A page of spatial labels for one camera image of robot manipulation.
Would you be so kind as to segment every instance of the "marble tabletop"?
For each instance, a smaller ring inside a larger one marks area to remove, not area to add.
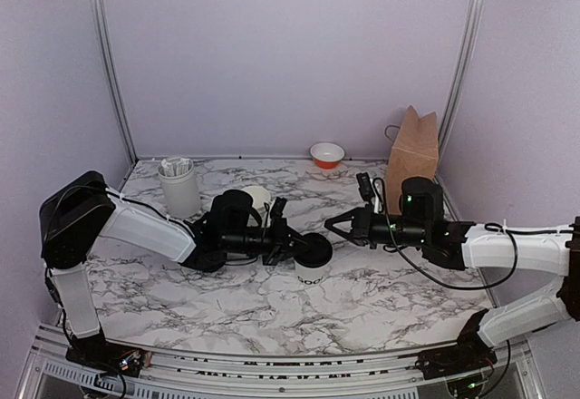
[[[155,173],[140,161],[123,191],[165,211]],[[259,184],[288,199],[296,230],[333,243],[327,278],[301,284],[293,261],[258,261],[205,274],[145,249],[99,238],[89,256],[94,304],[108,338],[138,345],[241,355],[328,355],[386,351],[453,340],[469,317],[491,304],[484,291],[452,291],[423,277],[398,255],[356,247],[324,229],[324,220],[363,204],[355,175],[381,176],[385,164],[346,161],[320,170],[308,160],[197,161],[203,210],[228,189]],[[480,285],[477,271],[448,271],[408,254],[432,275]]]

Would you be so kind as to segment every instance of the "orange bowl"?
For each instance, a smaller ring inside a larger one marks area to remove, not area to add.
[[[313,145],[310,154],[314,164],[323,170],[336,168],[344,157],[344,150],[330,142],[320,142]]]

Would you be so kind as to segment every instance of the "white canister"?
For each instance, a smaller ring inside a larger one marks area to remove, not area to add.
[[[320,283],[328,271],[333,258],[333,246],[322,234],[309,233],[304,236],[311,247],[294,257],[298,281],[307,286]]]
[[[165,159],[168,164],[182,161],[181,157]],[[193,169],[193,162],[188,159],[188,169],[181,175],[168,177],[162,165],[157,169],[165,203],[169,214],[175,218],[189,218],[201,210],[198,181]]]
[[[271,206],[272,204],[272,195],[268,190],[264,189],[262,186],[246,186],[242,189],[245,193],[249,193],[252,197],[252,207],[256,209],[260,217],[262,218],[262,225],[268,225],[268,223],[264,222],[266,219],[266,204]],[[250,216],[250,219],[247,222],[250,226],[256,226],[257,222],[254,217]]]

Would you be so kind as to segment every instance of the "paper bag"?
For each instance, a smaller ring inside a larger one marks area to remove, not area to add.
[[[419,118],[413,106],[409,106],[397,139],[392,145],[385,177],[390,214],[401,214],[399,197],[402,182],[409,177],[426,177],[432,180],[438,162],[437,113]]]

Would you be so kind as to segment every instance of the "black lid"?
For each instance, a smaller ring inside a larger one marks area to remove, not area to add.
[[[310,244],[310,249],[298,254],[294,260],[305,268],[320,268],[333,257],[333,245],[326,237],[318,233],[308,233],[304,236]]]

